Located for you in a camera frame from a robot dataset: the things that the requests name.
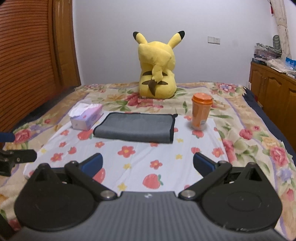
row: wooden door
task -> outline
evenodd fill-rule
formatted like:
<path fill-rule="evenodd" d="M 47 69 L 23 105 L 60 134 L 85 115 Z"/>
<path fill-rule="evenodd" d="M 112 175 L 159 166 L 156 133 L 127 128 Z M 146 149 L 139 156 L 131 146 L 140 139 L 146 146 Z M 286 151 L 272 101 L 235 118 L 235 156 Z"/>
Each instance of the wooden door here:
<path fill-rule="evenodd" d="M 264 106 L 265 89 L 264 89 L 264 75 L 265 69 L 255 63 L 251 63 L 250 80 L 252 83 L 251 91 L 258 97 L 258 101 Z"/>
<path fill-rule="evenodd" d="M 286 80 L 283 88 L 284 96 L 279 112 L 282 123 L 280 129 L 293 149 L 296 150 L 296 81 Z"/>
<path fill-rule="evenodd" d="M 6 0 L 0 5 L 0 131 L 60 91 L 52 0 Z"/>
<path fill-rule="evenodd" d="M 74 44 L 72 0 L 53 0 L 53 33 L 63 86 L 81 85 Z"/>
<path fill-rule="evenodd" d="M 281 128 L 280 110 L 284 98 L 284 84 L 286 79 L 280 74 L 266 71 L 264 78 L 265 83 L 265 102 L 263 110 L 271 121 Z"/>

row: plush toy ear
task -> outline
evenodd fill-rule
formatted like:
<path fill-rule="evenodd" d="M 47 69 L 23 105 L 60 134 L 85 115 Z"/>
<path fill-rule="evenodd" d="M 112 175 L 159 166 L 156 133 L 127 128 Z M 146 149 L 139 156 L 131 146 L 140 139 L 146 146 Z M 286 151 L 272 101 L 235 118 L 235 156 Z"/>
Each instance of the plush toy ear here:
<path fill-rule="evenodd" d="M 145 37 L 139 32 L 133 32 L 133 38 L 138 42 L 138 44 L 147 44 Z"/>
<path fill-rule="evenodd" d="M 185 32 L 184 31 L 180 31 L 178 33 L 176 33 L 168 42 L 168 45 L 171 46 L 171 48 L 173 49 L 174 47 L 176 47 L 184 38 L 185 36 Z"/>

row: wall switch plate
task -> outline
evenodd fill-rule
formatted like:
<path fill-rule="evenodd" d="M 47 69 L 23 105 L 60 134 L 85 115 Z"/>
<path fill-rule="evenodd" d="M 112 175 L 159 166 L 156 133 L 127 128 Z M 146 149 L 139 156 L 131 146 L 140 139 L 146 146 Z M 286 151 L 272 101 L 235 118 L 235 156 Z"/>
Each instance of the wall switch plate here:
<path fill-rule="evenodd" d="M 207 42 L 211 44 L 220 44 L 220 39 L 215 37 L 207 37 Z"/>

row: gray microfiber towel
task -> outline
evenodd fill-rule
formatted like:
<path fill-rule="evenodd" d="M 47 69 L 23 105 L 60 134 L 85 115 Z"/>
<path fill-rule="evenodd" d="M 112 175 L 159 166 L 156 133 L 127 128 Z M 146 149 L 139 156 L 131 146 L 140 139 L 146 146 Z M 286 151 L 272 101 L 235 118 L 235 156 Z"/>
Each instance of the gray microfiber towel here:
<path fill-rule="evenodd" d="M 172 143 L 177 116 L 113 112 L 95 127 L 94 136 L 133 142 Z"/>

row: dark blue bed sheet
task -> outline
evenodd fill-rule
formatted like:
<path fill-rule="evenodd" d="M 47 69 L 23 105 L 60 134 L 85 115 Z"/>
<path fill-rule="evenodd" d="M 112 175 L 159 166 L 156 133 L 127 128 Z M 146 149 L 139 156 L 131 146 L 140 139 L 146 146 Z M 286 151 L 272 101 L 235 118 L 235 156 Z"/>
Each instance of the dark blue bed sheet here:
<path fill-rule="evenodd" d="M 279 130 L 279 128 L 268 118 L 268 116 L 265 114 L 265 112 L 261 109 L 261 107 L 257 104 L 255 100 L 255 96 L 252 93 L 251 90 L 246 89 L 246 93 L 244 95 L 245 101 L 248 103 L 248 105 L 257 113 L 258 116 L 261 117 L 261 119 L 264 121 L 265 125 L 269 129 L 269 131 L 279 140 L 281 140 L 287 152 L 293 156 L 293 160 L 296 158 L 296 153 L 284 134 Z"/>

